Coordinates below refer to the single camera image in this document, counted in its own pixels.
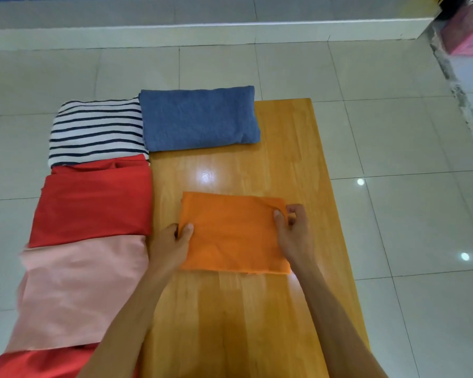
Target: pink box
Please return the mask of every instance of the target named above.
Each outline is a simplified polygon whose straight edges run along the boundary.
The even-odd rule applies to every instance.
[[[473,4],[463,6],[441,31],[448,54],[473,56]]]

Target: tile floor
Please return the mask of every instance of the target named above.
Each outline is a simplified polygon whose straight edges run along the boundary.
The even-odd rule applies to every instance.
[[[314,102],[372,349],[391,378],[473,378],[473,140],[428,43],[0,52],[0,352],[68,99],[254,85]]]

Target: wood grain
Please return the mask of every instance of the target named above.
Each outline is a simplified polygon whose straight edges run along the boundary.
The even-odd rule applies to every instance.
[[[368,344],[309,99],[258,101],[261,142],[151,154],[154,230],[177,222],[183,191],[303,203],[318,264]],[[328,377],[294,274],[179,272],[142,351],[142,377]]]

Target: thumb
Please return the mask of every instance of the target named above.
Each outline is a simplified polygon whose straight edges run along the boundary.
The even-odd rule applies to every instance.
[[[284,231],[287,229],[287,224],[285,222],[285,217],[282,212],[276,209],[273,212],[273,219],[275,220],[275,226],[277,227],[278,234],[280,235],[284,233]]]
[[[179,243],[181,245],[187,245],[189,243],[189,240],[191,239],[191,236],[193,235],[193,232],[195,231],[195,227],[193,224],[189,223],[187,224],[184,229],[182,230],[181,238],[179,239]]]

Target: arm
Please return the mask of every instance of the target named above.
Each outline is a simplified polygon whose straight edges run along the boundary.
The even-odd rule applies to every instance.
[[[177,225],[172,224],[153,241],[149,267],[78,378],[132,377],[161,292],[188,254],[193,226],[184,228],[180,240],[175,238],[176,230]]]
[[[289,223],[280,211],[274,213],[278,243],[303,289],[329,376],[387,378],[317,267],[305,208],[293,204],[287,211],[296,214],[296,217],[289,217]]]

